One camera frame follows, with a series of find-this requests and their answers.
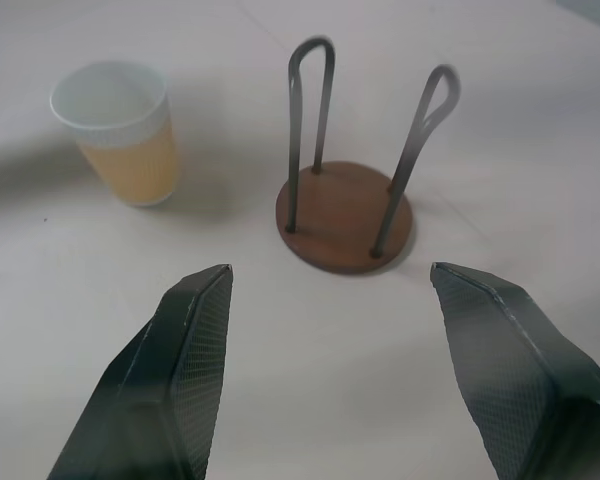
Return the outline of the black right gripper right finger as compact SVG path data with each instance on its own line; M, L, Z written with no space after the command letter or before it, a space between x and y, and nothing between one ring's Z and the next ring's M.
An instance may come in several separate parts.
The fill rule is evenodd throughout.
M600 367L520 286L435 262L458 388L498 480L600 480Z

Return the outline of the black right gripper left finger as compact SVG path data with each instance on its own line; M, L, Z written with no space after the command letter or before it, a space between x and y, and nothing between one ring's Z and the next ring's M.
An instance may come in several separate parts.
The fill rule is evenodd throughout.
M183 277L102 374L47 480L205 480L233 270Z

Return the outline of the orange ribbed paper cup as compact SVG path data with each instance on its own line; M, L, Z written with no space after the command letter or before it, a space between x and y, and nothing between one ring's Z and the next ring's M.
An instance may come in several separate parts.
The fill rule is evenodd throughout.
M50 108L122 202L152 206L175 191L180 166L167 82L132 61L91 63L60 80Z

